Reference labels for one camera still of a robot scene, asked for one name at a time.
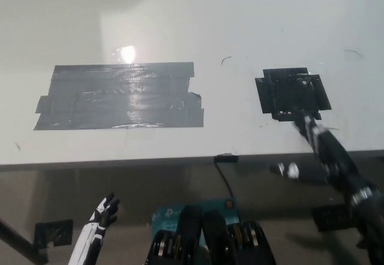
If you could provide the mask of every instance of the white table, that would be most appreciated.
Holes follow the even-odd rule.
[[[384,151],[384,0],[0,0],[0,168],[310,152],[263,114],[263,69],[320,74],[322,123],[347,150]],[[203,128],[33,131],[55,65],[193,61]]]

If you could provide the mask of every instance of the black tape square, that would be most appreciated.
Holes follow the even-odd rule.
[[[256,78],[263,113],[279,121],[293,121],[294,107],[321,119],[319,110],[330,110],[319,75],[309,75],[306,68],[265,69],[264,78]]]
[[[47,248],[50,242],[54,247],[71,245],[72,235],[73,220],[36,223],[34,245],[37,249]]]

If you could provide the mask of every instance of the black cable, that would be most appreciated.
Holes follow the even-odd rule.
[[[231,196],[231,198],[234,199],[235,196],[233,195],[232,189],[231,189],[231,187],[230,187],[230,185],[229,185],[229,182],[228,182],[227,178],[225,177],[224,173],[221,171],[221,169],[220,169],[220,167],[217,165],[217,163],[214,162],[214,164],[215,164],[215,167],[216,167],[216,169],[217,169],[217,171],[218,171],[218,174],[221,176],[222,180],[224,181],[224,183],[225,183],[226,186],[227,186],[227,189],[228,189],[228,191],[229,191],[229,195]]]
[[[232,188],[230,187],[229,182],[228,182],[227,178],[225,177],[224,173],[221,171],[220,167],[218,166],[218,164],[215,161],[214,161],[214,165],[215,165],[215,167],[216,167],[216,169],[218,171],[218,174],[220,175],[220,177],[222,178],[222,180],[226,184],[231,199],[234,200],[235,203],[236,203],[236,210],[238,212],[239,222],[241,222],[241,217],[240,217],[240,214],[239,214],[239,209],[237,208],[237,202],[235,200],[235,195],[233,194]]]

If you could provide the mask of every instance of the floor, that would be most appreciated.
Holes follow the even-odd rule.
[[[363,159],[358,165],[384,183],[381,161]],[[330,188],[284,180],[255,162],[221,168],[242,219],[261,223],[278,264],[368,264],[366,253],[355,248],[359,235],[354,229],[317,232],[309,209],[339,203]],[[0,218],[30,241],[35,223],[73,219],[74,243],[110,191],[121,199],[119,220],[107,232],[98,265],[143,264],[151,244],[151,215],[159,207],[229,196],[212,164],[2,172]],[[72,249],[49,248],[49,264],[67,264]],[[30,263],[0,242],[0,264]]]

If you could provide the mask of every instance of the wire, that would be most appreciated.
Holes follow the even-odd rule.
[[[241,222],[241,217],[240,217],[240,214],[239,214],[239,209],[237,208],[237,202],[235,201],[235,195],[233,194],[233,191],[229,185],[229,182],[227,180],[227,178],[225,177],[223,171],[221,171],[220,167],[218,166],[218,164],[214,161],[214,165],[218,171],[218,174],[220,175],[220,177],[222,178],[222,180],[224,181],[224,183],[226,184],[227,186],[227,189],[228,189],[228,192],[229,192],[229,195],[231,197],[231,199],[235,202],[236,204],[236,211],[238,212],[238,218],[239,218],[239,222]]]
[[[216,169],[217,169],[217,171],[218,171],[218,174],[220,175],[220,177],[222,178],[222,180],[224,181],[224,183],[225,183],[226,186],[227,186],[229,195],[231,196],[231,198],[234,199],[234,198],[235,198],[235,195],[233,195],[233,191],[232,191],[232,189],[231,189],[231,187],[230,187],[230,185],[229,185],[229,182],[228,182],[227,178],[225,177],[224,173],[221,171],[221,169],[220,169],[220,167],[217,165],[217,163],[214,162],[214,164],[215,164],[215,167],[216,167]]]

